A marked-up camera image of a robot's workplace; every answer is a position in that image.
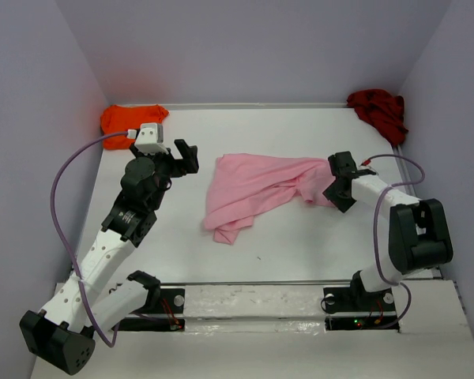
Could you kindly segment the pink t shirt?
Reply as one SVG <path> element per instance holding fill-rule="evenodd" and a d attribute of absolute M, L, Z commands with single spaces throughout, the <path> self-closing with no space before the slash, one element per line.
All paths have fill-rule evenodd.
<path fill-rule="evenodd" d="M 256 216 L 294 197 L 330 207 L 323 192 L 334 179 L 325 159 L 225 154 L 216 160 L 203 227 L 213 233 L 214 242 L 232 245 L 242 229 L 254 225 Z"/>

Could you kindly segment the orange t shirt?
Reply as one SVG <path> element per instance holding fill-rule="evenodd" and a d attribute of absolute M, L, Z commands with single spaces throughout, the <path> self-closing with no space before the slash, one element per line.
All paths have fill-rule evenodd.
<path fill-rule="evenodd" d="M 100 128 L 104 135 L 126 132 L 128 129 L 140 129 L 145 123 L 162 124 L 169 111 L 160 105 L 141 107 L 121 107 L 112 105 L 100 116 Z M 124 136 L 112 137 L 103 141 L 105 150 L 127 150 L 132 140 Z"/>

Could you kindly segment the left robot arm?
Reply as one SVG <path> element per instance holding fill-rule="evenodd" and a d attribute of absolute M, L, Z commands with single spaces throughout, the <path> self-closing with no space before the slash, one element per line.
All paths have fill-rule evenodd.
<path fill-rule="evenodd" d="M 150 310 L 160 300 L 160 281 L 143 271 L 132 272 L 106 298 L 101 294 L 119 266 L 150 232 L 164 194 L 174 178 L 196 174 L 198 148 L 174 141 L 180 153 L 158 143 L 135 141 L 134 158 L 126 165 L 121 190 L 82 261 L 75 256 L 73 273 L 38 311 L 27 311 L 20 329 L 28 350 L 68 375 L 79 373 L 100 337 L 109 347 L 108 331 L 116 332 L 128 314 Z"/>

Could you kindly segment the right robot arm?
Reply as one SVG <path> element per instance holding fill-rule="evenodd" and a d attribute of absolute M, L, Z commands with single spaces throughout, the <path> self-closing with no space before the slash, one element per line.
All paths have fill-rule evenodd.
<path fill-rule="evenodd" d="M 368 160 L 357 165 L 350 152 L 335 153 L 328 161 L 334 181 L 325 197 L 341 212 L 357 202 L 372 207 L 372 231 L 378 231 L 379 220 L 387 221 L 388 247 L 381 253 L 378 238 L 373 238 L 374 264 L 356 272 L 347 287 L 326 288 L 321 301 L 325 312 L 368 311 L 412 273 L 452 261 L 453 247 L 440 201 L 402 192 L 400 183 L 381 180 Z"/>

